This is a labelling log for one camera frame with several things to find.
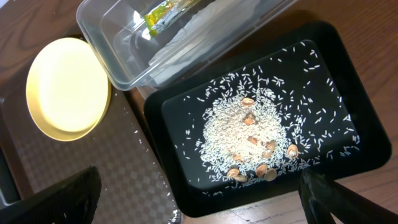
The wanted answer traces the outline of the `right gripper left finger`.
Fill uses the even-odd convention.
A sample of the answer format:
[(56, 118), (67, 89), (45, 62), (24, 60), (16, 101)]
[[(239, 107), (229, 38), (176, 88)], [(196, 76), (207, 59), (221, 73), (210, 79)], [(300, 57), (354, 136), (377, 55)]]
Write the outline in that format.
[(1, 209), (1, 224), (92, 223), (101, 193), (97, 167), (90, 166), (33, 196)]

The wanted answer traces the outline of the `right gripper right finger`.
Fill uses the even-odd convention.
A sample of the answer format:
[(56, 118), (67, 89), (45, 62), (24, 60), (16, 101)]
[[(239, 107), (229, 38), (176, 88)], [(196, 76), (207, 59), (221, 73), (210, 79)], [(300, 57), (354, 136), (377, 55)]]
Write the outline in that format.
[(306, 169), (298, 192), (307, 222), (397, 223), (397, 214), (360, 196), (324, 175)]

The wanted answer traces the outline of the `rice and shell pile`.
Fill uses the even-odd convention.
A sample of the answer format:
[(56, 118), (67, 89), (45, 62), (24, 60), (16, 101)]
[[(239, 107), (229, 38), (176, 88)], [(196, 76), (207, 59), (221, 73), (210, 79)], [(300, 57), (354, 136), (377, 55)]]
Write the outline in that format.
[(317, 44), (303, 40), (176, 97), (172, 144), (222, 196), (357, 155), (361, 138)]

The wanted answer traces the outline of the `green orange snack wrapper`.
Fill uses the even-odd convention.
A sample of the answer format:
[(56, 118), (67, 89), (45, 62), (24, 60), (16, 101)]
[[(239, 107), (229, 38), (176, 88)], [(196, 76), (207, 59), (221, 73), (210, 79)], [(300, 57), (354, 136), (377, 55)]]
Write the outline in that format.
[(166, 0), (162, 2), (144, 16), (149, 35), (157, 36), (199, 2), (200, 0)]

